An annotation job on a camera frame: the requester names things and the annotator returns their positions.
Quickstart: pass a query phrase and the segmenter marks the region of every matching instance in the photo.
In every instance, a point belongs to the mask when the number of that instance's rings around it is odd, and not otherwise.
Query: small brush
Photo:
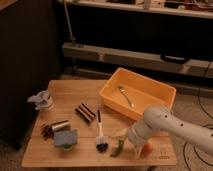
[[[108,143],[107,137],[105,137],[103,134],[100,110],[98,110],[98,129],[99,129],[99,136],[96,137],[96,148],[100,153],[102,153],[107,150]]]

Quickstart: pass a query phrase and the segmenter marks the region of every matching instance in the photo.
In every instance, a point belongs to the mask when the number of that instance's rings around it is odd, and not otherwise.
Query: orange tray
[[[118,87],[122,86],[134,107],[130,107]],[[139,120],[151,105],[172,108],[176,89],[132,71],[118,68],[100,91],[104,104],[133,120]]]

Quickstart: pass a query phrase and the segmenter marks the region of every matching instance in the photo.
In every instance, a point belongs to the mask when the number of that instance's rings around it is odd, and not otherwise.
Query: wooden tabletop
[[[104,106],[99,96],[105,80],[57,80],[50,81],[48,90],[54,101],[49,110],[39,112],[31,138],[22,160],[23,167],[101,167],[101,166],[144,166],[144,165],[175,165],[176,155],[169,135],[157,133],[150,142],[154,150],[148,157],[134,159],[133,146],[126,141],[122,153],[110,157],[115,142],[113,134],[130,126],[134,121]],[[91,110],[100,109],[103,131],[109,141],[106,153],[98,153],[95,137],[98,135],[97,122],[88,125],[76,114],[75,108],[85,103]],[[44,141],[40,135],[42,124],[69,120],[71,129],[78,131],[78,144],[71,151],[55,148],[53,140]]]

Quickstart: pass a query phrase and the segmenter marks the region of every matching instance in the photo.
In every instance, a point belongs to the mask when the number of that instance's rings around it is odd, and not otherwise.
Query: cable
[[[213,124],[204,125],[203,127],[213,129]],[[188,144],[188,143],[185,142],[185,144],[183,145],[183,159],[184,159],[184,162],[185,162],[185,164],[186,164],[187,169],[188,169],[189,171],[191,171],[192,169],[190,168],[189,163],[188,163],[188,161],[187,161],[187,159],[186,159],[186,146],[187,146],[187,144]],[[193,149],[194,149],[195,155],[198,157],[198,159],[199,159],[200,161],[202,161],[203,163],[205,163],[205,164],[208,165],[208,166],[213,167],[213,163],[208,163],[207,161],[205,161],[205,160],[200,156],[200,154],[197,152],[195,146],[193,146]]]
[[[209,70],[210,65],[211,65],[211,62],[209,61],[209,64],[208,64],[208,66],[206,67],[206,69],[204,70],[203,76],[202,76],[202,78],[201,78],[201,80],[200,80],[200,84],[199,84],[199,88],[198,88],[198,96],[197,96],[197,97],[198,97],[198,103],[199,103],[201,109],[203,110],[203,112],[204,112],[208,117],[210,117],[211,119],[213,119],[213,116],[212,116],[209,112],[207,112],[207,110],[206,110],[206,109],[204,108],[204,106],[202,105],[201,99],[200,99],[201,83],[202,83],[202,81],[204,80],[204,78],[206,77],[206,74],[207,74],[207,72],[208,72],[208,70]]]
[[[185,144],[183,145],[183,159],[184,159],[184,162],[186,163],[187,169],[188,169],[189,171],[191,171],[191,168],[189,167],[189,164],[188,164],[188,162],[187,162],[187,160],[186,160],[186,145],[187,145],[187,144],[188,144],[188,143],[185,142]]]

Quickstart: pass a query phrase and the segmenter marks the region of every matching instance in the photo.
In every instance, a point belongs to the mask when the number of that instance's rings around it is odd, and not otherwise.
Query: cylindrical container
[[[68,120],[53,123],[51,125],[53,132],[65,130],[65,129],[70,129],[70,123]]]

